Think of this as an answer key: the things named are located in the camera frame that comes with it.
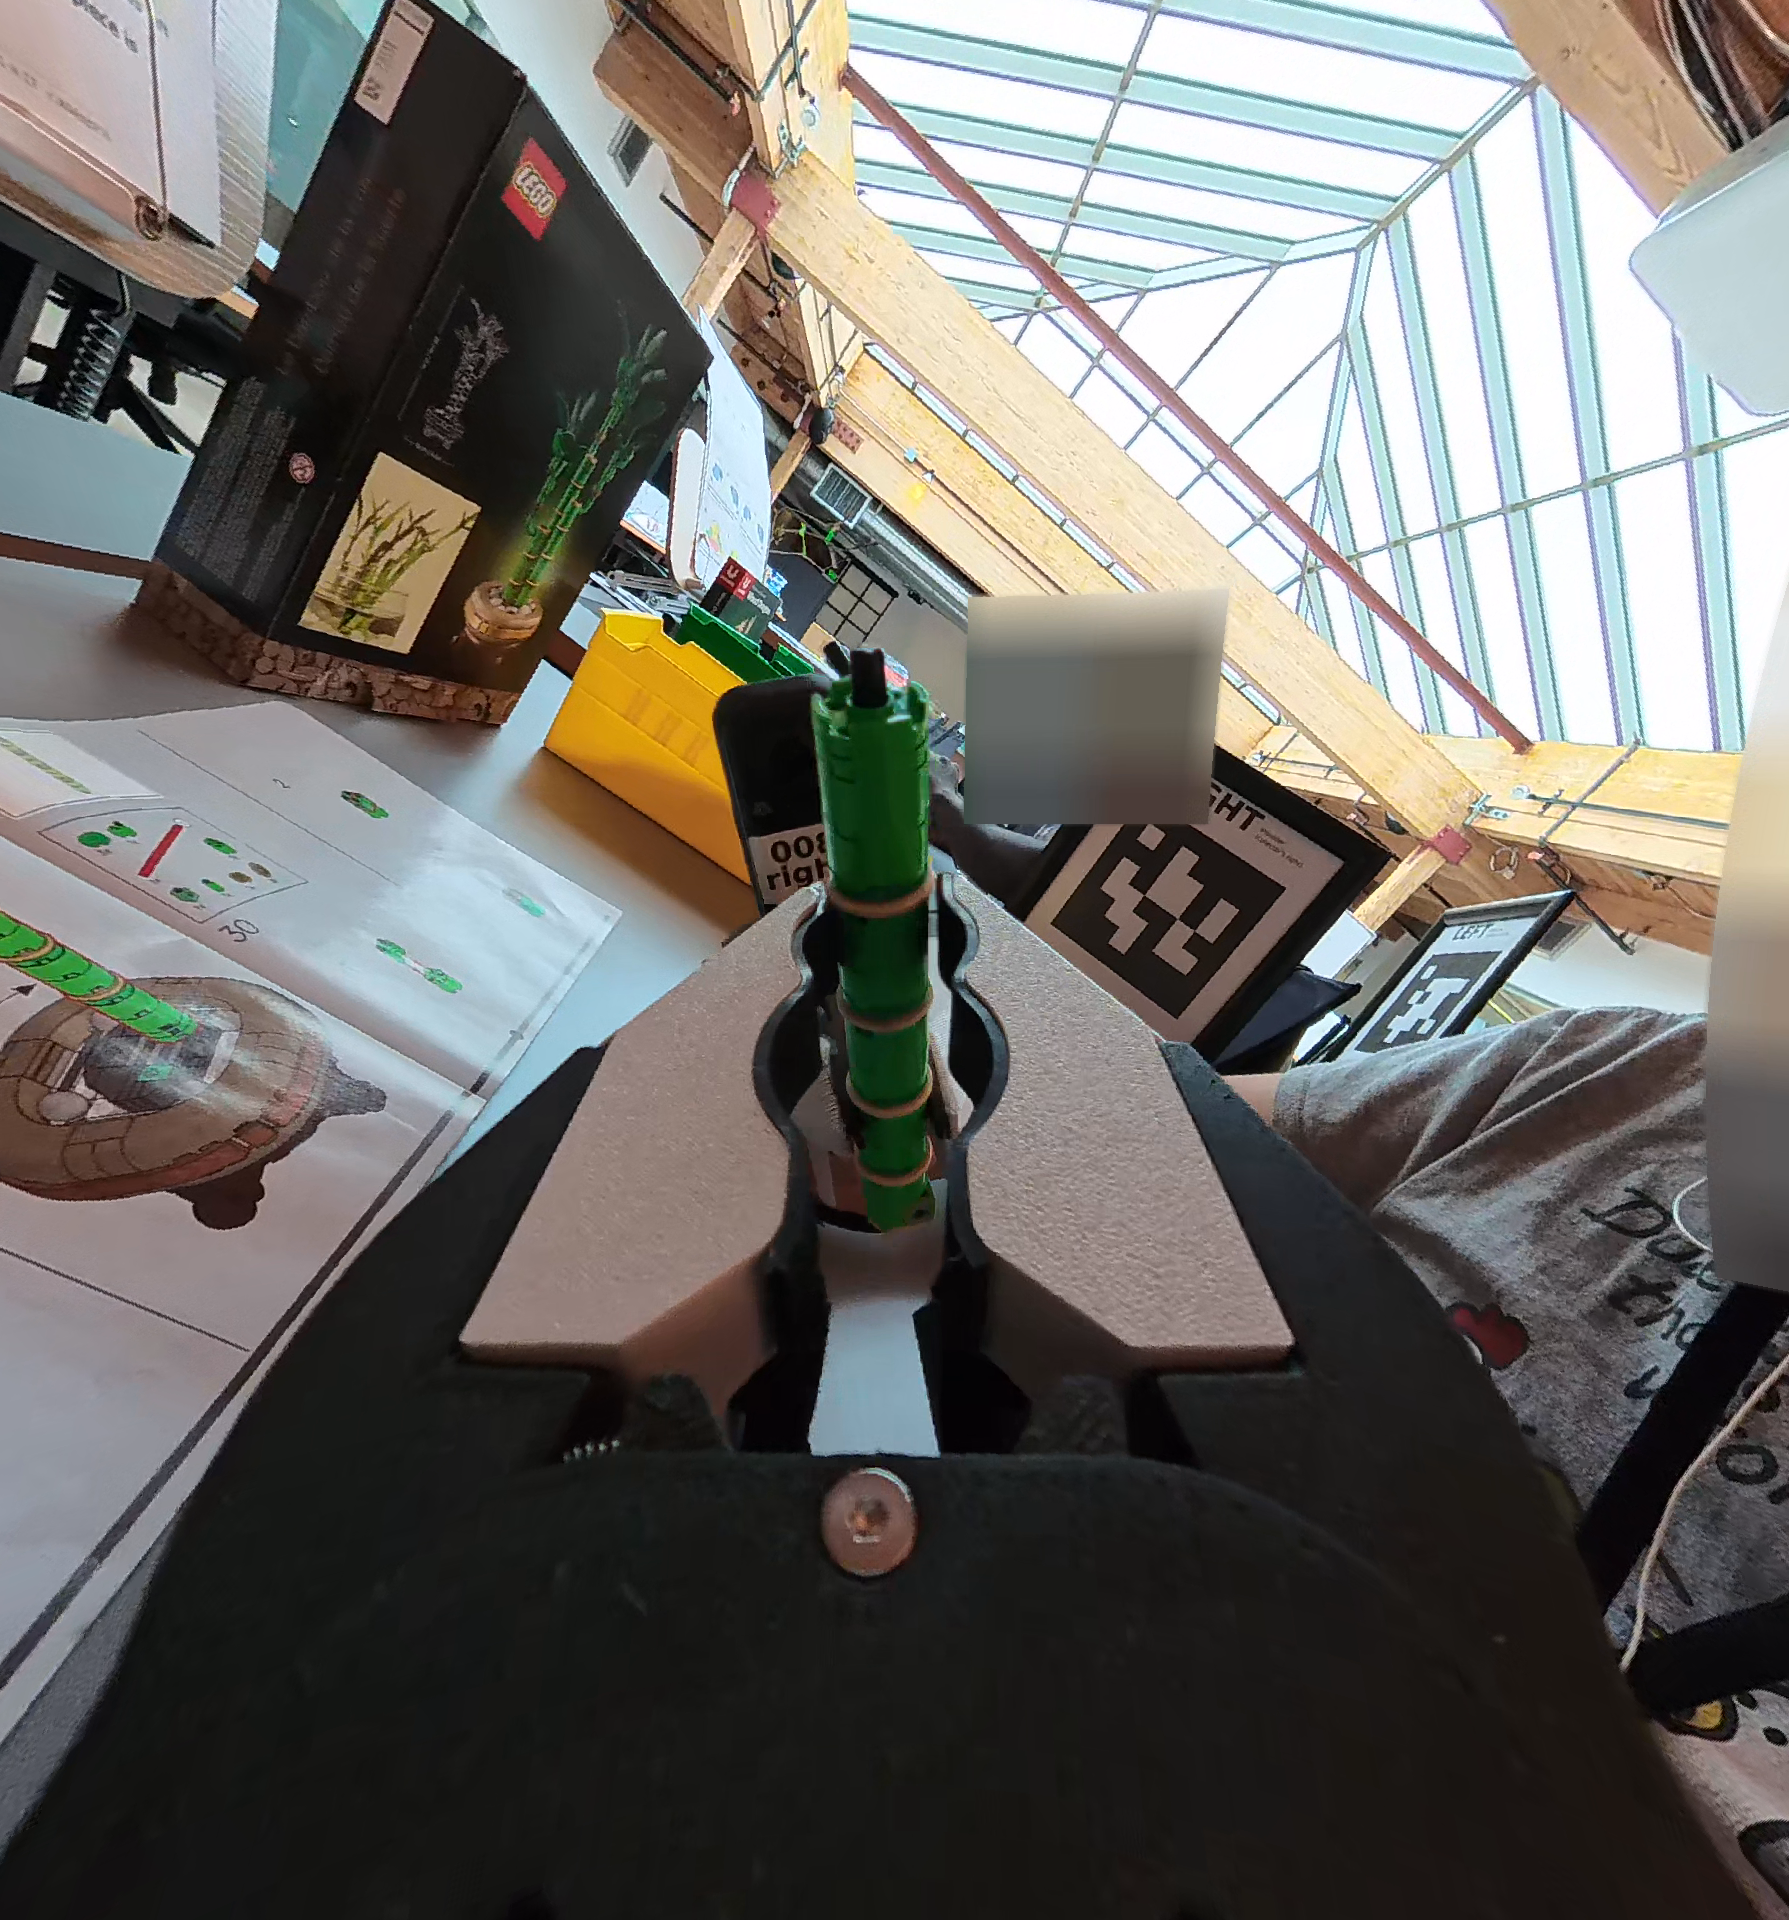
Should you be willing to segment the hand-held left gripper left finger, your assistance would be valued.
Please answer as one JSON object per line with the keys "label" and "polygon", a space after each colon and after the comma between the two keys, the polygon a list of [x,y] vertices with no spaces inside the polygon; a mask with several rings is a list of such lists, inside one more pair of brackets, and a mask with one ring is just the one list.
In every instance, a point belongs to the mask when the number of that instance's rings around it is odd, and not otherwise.
{"label": "hand-held left gripper left finger", "polygon": [[826,1354],[811,1145],[830,927],[798,888],[629,1020],[577,1106],[458,1342],[625,1389],[692,1375],[750,1446],[798,1446]]}

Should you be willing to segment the red ceiling pipe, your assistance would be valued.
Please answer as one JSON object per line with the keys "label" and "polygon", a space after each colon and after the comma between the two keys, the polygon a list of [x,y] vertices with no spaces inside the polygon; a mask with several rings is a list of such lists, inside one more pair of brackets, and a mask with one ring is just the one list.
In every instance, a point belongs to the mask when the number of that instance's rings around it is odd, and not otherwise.
{"label": "red ceiling pipe", "polygon": [[1533,746],[1533,738],[1450,659],[1437,654],[1416,625],[1407,625],[1400,609],[1394,609],[1385,590],[1377,590],[1359,563],[1352,563],[1225,436],[1213,436],[1197,408],[1147,360],[1127,346],[1127,334],[1108,330],[1108,317],[968,183],[932,141],[886,102],[880,82],[860,74],[860,62],[842,62],[842,91],[880,120],[914,162],[921,174],[947,186],[952,205],[965,205],[989,242],[1034,279],[1034,287],[1069,307],[1102,354],[1113,354],[1168,412],[1178,412],[1191,438],[1256,495],[1256,509],[1288,530],[1371,616],[1379,616],[1416,662],[1426,662],[1465,708],[1505,738],[1517,751]]}

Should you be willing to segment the dark bamboo set box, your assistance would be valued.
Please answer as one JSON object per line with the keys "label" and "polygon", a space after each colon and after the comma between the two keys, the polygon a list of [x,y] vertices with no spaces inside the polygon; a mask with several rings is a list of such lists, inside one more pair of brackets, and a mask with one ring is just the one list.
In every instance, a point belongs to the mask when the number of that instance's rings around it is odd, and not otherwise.
{"label": "dark bamboo set box", "polygon": [[496,728],[704,369],[528,81],[396,0],[137,609],[236,683]]}

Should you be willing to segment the green brick bamboo stalk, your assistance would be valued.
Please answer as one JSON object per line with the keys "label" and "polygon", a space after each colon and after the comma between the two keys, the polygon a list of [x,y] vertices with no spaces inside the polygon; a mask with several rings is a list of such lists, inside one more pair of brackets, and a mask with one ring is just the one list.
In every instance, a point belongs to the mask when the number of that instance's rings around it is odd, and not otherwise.
{"label": "green brick bamboo stalk", "polygon": [[860,1115],[862,1220],[927,1226],[932,1198],[932,696],[853,647],[811,708],[826,904],[842,927],[837,1011]]}

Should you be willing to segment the white hanging device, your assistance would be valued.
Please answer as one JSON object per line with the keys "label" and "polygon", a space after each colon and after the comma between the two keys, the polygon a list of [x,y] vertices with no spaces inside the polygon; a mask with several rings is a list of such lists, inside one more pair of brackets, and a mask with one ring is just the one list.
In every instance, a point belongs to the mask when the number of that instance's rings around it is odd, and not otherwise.
{"label": "white hanging device", "polygon": [[1789,412],[1789,116],[1703,166],[1630,272],[1745,412]]}

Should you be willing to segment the yellow plastic bin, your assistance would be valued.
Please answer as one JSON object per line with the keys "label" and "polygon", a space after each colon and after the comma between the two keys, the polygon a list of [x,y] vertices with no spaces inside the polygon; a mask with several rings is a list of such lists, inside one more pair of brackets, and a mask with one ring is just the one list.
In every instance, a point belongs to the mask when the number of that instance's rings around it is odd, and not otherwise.
{"label": "yellow plastic bin", "polygon": [[710,713],[738,673],[652,611],[601,611],[545,746],[750,881]]}

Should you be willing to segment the framed marker sign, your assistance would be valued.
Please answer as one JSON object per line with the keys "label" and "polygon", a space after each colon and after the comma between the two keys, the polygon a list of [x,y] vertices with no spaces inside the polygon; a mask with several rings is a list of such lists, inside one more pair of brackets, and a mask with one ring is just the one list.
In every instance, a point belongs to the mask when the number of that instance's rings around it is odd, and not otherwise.
{"label": "framed marker sign", "polygon": [[1056,827],[1009,908],[1155,1036],[1225,1045],[1394,852],[1268,770],[1213,751],[1197,827]]}
{"label": "framed marker sign", "polygon": [[1567,904],[1553,888],[1450,908],[1326,1064],[1462,1036]]}

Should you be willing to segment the open instruction booklet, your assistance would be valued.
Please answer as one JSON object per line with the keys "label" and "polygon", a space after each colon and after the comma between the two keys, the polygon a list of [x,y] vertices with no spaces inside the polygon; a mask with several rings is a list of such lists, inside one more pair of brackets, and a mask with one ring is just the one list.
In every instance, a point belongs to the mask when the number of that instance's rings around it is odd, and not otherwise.
{"label": "open instruction booklet", "polygon": [[0,1690],[612,927],[293,708],[0,718]]}

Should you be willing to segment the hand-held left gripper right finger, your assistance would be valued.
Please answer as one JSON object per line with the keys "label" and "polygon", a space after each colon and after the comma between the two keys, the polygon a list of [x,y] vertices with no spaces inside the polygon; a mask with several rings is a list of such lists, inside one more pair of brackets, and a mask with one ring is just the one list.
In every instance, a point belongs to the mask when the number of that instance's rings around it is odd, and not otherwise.
{"label": "hand-held left gripper right finger", "polygon": [[1147,1020],[938,881],[947,1255],[914,1313],[947,1453],[1009,1453],[1074,1375],[1284,1375],[1293,1326]]}

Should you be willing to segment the grey desk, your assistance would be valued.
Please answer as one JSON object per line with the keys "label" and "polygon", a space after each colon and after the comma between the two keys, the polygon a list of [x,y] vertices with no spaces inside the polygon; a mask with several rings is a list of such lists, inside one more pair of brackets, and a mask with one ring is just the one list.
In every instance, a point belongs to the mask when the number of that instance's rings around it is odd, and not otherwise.
{"label": "grey desk", "polygon": [[[532,669],[512,718],[496,728],[229,683],[200,647],[137,609],[144,551],[174,513],[179,476],[184,465],[174,453],[119,444],[95,424],[49,424],[36,408],[0,396],[0,718],[119,724],[212,708],[293,708],[479,832],[618,904],[618,927],[487,1106],[528,1096],[577,1045],[612,1036],[755,914],[750,883],[545,751],[545,730],[568,690],[558,669]],[[44,1672],[0,1690],[0,1848],[16,1836],[102,1700],[170,1522],[195,1494],[218,1432],[239,1417],[246,1393],[309,1307],[298,1307],[284,1339],[239,1383],[239,1398],[179,1458],[179,1475],[159,1492],[161,1507],[144,1511],[142,1542],[116,1553],[105,1578],[65,1618],[65,1648],[49,1654]]]}

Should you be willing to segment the green plastic bin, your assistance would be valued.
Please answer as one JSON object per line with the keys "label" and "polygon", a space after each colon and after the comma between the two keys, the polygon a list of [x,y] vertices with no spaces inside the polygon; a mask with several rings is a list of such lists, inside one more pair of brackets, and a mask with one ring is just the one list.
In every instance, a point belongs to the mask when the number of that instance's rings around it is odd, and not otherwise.
{"label": "green plastic bin", "polygon": [[729,616],[704,611],[700,601],[678,611],[677,644],[710,654],[721,669],[738,673],[738,683],[771,683],[771,681],[830,683],[826,662],[798,654],[796,638],[778,638],[772,628],[755,638]]}

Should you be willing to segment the white instruction board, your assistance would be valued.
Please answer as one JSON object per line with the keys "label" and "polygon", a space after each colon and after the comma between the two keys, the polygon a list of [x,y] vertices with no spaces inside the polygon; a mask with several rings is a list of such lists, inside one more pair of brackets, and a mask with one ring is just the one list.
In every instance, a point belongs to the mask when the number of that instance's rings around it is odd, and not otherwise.
{"label": "white instruction board", "polygon": [[669,458],[669,577],[685,590],[715,586],[729,559],[764,577],[771,509],[764,404],[710,341],[704,396],[678,424]]}

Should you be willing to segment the large white poster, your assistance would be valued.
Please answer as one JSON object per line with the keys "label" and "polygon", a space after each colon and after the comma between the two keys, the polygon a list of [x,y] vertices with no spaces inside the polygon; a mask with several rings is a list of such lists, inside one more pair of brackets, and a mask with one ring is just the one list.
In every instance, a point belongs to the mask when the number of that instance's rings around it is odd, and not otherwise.
{"label": "large white poster", "polygon": [[0,205],[174,299],[261,242],[273,0],[0,0]]}

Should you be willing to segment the black table frame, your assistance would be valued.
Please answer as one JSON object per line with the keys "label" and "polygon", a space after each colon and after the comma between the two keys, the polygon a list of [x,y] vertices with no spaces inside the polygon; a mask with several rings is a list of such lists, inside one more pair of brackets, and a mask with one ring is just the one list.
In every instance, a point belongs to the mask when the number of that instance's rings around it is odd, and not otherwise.
{"label": "black table frame", "polygon": [[174,299],[0,205],[0,390],[195,453],[256,302]]}

